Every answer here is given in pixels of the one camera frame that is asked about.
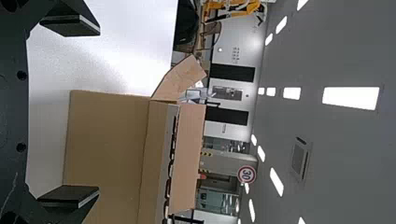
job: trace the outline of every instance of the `round sign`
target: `round sign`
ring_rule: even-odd
[[[256,180],[256,170],[251,166],[242,166],[238,171],[238,179],[243,184],[251,184]]]

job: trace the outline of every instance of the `white surface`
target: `white surface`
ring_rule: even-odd
[[[269,34],[269,35],[267,36],[267,38],[265,38],[265,46],[268,46],[269,44],[271,44],[271,42],[273,41],[273,39],[274,39],[274,35],[273,35],[273,34]]]
[[[265,88],[259,88],[259,95],[265,94]]]
[[[195,210],[194,219],[204,220],[205,224],[236,224],[238,222],[237,217],[207,213],[199,210]]]
[[[300,219],[298,220],[298,224],[305,224],[305,221],[302,217],[300,217]]]
[[[257,145],[257,138],[254,134],[251,135],[250,140],[251,140],[251,143],[253,144],[253,146]]]
[[[87,0],[102,35],[64,38],[37,26],[28,40],[35,196],[62,184],[70,90],[151,95],[170,68],[177,1]]]
[[[378,94],[379,87],[328,87],[324,89],[322,103],[375,110]]]
[[[245,186],[245,193],[248,194],[250,192],[250,187],[248,186],[248,183],[244,184]]]
[[[261,146],[259,146],[259,147],[257,148],[257,155],[259,155],[260,160],[261,160],[262,162],[265,162],[265,152],[264,152],[264,150],[262,150],[262,147],[261,147]]]
[[[275,95],[276,95],[276,88],[275,87],[267,88],[267,96],[275,96]]]
[[[309,0],[299,0],[297,4],[297,11],[300,11],[300,9],[303,8],[308,1]]]
[[[280,21],[279,24],[277,25],[276,34],[279,34],[283,30],[283,28],[285,28],[286,24],[288,24],[288,17],[287,16],[284,17],[282,19],[282,21]]]
[[[291,100],[300,100],[301,88],[300,87],[286,87],[283,90],[283,98]]]
[[[274,183],[274,186],[276,188],[277,193],[279,194],[280,197],[282,197],[283,196],[283,190],[285,189],[285,187],[283,186],[283,183],[280,180],[280,178],[277,175],[277,173],[276,173],[274,168],[271,168],[270,177],[271,177],[271,180]]]
[[[254,211],[254,204],[251,199],[248,201],[248,210],[250,212],[251,222],[256,221],[256,211]]]

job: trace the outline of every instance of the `cardboard box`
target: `cardboard box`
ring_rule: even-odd
[[[85,223],[161,223],[171,158],[169,213],[194,208],[205,105],[177,99],[205,76],[191,56],[151,98],[71,92],[64,183],[101,190]]]

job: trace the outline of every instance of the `ceiling light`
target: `ceiling light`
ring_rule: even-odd
[[[253,146],[257,145],[257,138],[256,138],[256,136],[254,136],[254,134],[251,135],[250,140],[251,140],[251,143],[253,143]]]
[[[300,87],[287,87],[283,90],[283,98],[291,100],[300,100],[301,88]]]
[[[328,87],[324,89],[322,103],[375,110],[378,95],[379,87]]]
[[[250,211],[251,222],[254,222],[256,220],[256,212],[254,211],[254,205],[251,199],[248,201],[248,210]]]
[[[282,181],[280,181],[280,178],[277,175],[277,173],[274,170],[274,168],[271,168],[270,177],[271,177],[271,180],[273,181],[273,183],[275,185],[277,193],[279,194],[280,197],[282,197],[283,196],[283,190],[284,190],[285,187],[283,186]]]
[[[269,44],[271,44],[273,39],[274,39],[274,35],[273,34],[268,35],[267,38],[265,38],[265,46],[268,46]]]
[[[300,11],[300,9],[303,8],[307,2],[308,0],[299,0],[297,4],[297,11]]]
[[[305,221],[303,220],[302,217],[300,217],[300,219],[298,220],[298,224],[305,224]]]
[[[249,191],[250,191],[250,187],[248,186],[248,184],[245,184],[245,192],[248,194]]]
[[[288,17],[285,16],[282,21],[279,22],[279,24],[276,27],[276,34],[279,34],[283,28],[285,28],[286,24],[288,24]]]
[[[275,96],[275,95],[276,95],[276,88],[275,87],[267,88],[267,96]]]
[[[259,146],[257,148],[257,154],[259,155],[260,160],[262,160],[262,162],[265,162],[265,152],[264,150],[262,150],[262,147]]]
[[[259,95],[265,94],[265,88],[259,88]]]

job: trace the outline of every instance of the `air vent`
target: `air vent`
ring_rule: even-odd
[[[291,171],[299,182],[305,180],[312,144],[302,137],[296,137],[292,148]]]

